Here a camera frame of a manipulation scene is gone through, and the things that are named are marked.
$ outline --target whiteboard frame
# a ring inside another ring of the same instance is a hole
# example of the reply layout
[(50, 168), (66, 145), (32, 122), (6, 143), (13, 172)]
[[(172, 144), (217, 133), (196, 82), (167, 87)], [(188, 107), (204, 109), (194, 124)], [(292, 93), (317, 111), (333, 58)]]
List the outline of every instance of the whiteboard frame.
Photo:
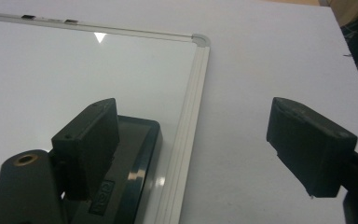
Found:
[(0, 14), (0, 21), (46, 26), (53, 28), (107, 33), (112, 35), (129, 35), (171, 41), (192, 42), (197, 45), (196, 55), (187, 84), (186, 97), (182, 107), (181, 118), (175, 136), (168, 170), (165, 177), (158, 213), (155, 223), (179, 223), (185, 194), (188, 167), (193, 150), (194, 136), (200, 111), (200, 101), (210, 53), (210, 40), (205, 35), (167, 34), (157, 31), (142, 31), (127, 28), (115, 28), (105, 25), (90, 24), (74, 20), (56, 20), (43, 17), (23, 19), (21, 16)]

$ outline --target mounting hole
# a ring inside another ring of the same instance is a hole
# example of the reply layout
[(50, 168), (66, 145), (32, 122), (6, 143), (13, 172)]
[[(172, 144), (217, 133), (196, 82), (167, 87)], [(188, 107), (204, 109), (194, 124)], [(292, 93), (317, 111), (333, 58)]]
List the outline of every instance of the mounting hole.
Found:
[(13, 163), (15, 166), (24, 166), (36, 160), (37, 160), (37, 156), (35, 154), (26, 154), (21, 157), (18, 157)]

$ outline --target whiteboard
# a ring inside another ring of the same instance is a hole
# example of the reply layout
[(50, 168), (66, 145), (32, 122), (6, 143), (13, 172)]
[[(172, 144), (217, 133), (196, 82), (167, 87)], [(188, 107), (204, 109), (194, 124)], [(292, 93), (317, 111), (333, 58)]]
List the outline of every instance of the whiteboard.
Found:
[(113, 97), (118, 114), (156, 120), (163, 135), (143, 222), (180, 213), (208, 56), (202, 35), (0, 15), (0, 165), (52, 149), (81, 110)]

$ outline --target gray plastic corner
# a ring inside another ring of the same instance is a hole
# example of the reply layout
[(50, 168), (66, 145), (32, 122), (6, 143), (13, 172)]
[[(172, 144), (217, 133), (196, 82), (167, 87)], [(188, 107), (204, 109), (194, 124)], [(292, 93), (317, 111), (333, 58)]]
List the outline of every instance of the gray plastic corner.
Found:
[(195, 43), (198, 47), (206, 48), (211, 46), (211, 41), (206, 35), (194, 34), (192, 38), (193, 43)]

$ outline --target white table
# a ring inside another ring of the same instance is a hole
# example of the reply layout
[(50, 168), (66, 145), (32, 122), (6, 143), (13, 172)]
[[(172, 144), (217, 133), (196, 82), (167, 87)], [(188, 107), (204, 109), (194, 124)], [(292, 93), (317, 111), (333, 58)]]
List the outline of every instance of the white table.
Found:
[(273, 96), (358, 135), (358, 73), (328, 7), (262, 1), (0, 1), (0, 13), (200, 33), (211, 55), (181, 223), (344, 223), (266, 142)]

